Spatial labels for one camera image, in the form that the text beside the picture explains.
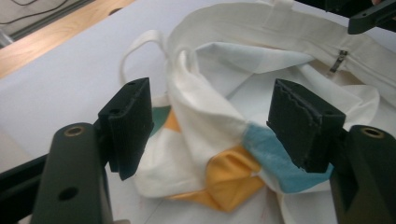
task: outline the white table surface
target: white table surface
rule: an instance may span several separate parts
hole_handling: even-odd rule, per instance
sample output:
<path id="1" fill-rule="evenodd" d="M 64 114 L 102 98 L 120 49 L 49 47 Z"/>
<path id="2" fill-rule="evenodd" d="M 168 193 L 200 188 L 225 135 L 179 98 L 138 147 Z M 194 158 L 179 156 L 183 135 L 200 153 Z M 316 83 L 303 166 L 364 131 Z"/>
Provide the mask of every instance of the white table surface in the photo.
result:
<path id="1" fill-rule="evenodd" d="M 94 123 L 98 111 L 120 89 L 120 59 L 140 34 L 158 29 L 168 35 L 190 12 L 221 2 L 235 1 L 137 0 L 0 79 L 0 171 L 48 153 L 53 134 L 63 126 Z M 345 18 L 316 8 L 301 4 L 295 8 L 347 24 Z M 380 29 L 367 34 L 396 52 L 396 34 Z M 163 56 L 154 45 L 148 44 L 134 53 L 126 71 L 130 80 L 150 77 L 152 95 L 165 92 Z M 128 218 L 132 223 L 261 223 L 262 214 L 272 209 L 254 205 L 273 197 L 266 190 L 227 215 L 191 203 L 141 198 L 131 179 L 121 182 L 117 175 L 110 175 L 109 182 L 115 218 Z M 277 219 L 276 215 L 267 218 Z"/>

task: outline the tote bag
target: tote bag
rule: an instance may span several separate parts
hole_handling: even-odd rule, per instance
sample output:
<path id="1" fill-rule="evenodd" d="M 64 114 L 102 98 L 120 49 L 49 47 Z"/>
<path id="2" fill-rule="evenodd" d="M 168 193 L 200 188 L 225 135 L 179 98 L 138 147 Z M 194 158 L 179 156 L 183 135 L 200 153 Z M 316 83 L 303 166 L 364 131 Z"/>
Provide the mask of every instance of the tote bag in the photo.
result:
<path id="1" fill-rule="evenodd" d="M 152 99 L 155 127 L 134 178 L 140 194 L 232 212 L 269 188 L 285 223 L 329 223 L 320 217 L 334 216 L 332 167 L 299 169 L 266 126 L 274 82 L 304 85 L 346 114 L 346 130 L 372 125 L 395 135 L 396 55 L 292 5 L 214 5 L 191 13 L 167 38 L 147 31 L 136 39 L 120 81 L 128 55 L 155 42 L 167 85 Z M 307 201 L 318 206 L 304 207 Z"/>

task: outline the wooden desk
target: wooden desk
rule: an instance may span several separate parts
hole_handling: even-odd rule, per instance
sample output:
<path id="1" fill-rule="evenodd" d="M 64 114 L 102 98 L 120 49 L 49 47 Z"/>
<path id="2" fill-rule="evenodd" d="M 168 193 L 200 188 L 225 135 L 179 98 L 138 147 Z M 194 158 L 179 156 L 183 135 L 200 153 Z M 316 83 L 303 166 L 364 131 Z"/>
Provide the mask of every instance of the wooden desk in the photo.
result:
<path id="1" fill-rule="evenodd" d="M 95 0 L 54 23 L 0 49 L 0 78 L 16 71 L 134 0 Z"/>

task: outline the teal fabric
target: teal fabric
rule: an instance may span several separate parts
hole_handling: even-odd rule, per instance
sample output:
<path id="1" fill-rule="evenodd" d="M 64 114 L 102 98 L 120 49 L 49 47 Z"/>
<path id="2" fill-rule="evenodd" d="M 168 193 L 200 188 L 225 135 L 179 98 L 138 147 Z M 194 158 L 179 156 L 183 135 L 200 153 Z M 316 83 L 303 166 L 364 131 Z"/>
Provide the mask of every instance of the teal fabric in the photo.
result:
<path id="1" fill-rule="evenodd" d="M 310 189 L 329 179 L 332 166 L 324 174 L 309 174 L 295 166 L 285 148 L 268 128 L 250 123 L 244 134 L 243 146 L 261 164 L 265 172 L 277 177 L 285 193 Z"/>
<path id="2" fill-rule="evenodd" d="M 165 124 L 170 110 L 171 110 L 170 105 L 152 108 L 152 119 L 154 122 L 154 128 L 151 131 L 150 137 L 154 135 L 156 132 L 158 132 L 158 130 L 160 130 L 160 128 Z"/>

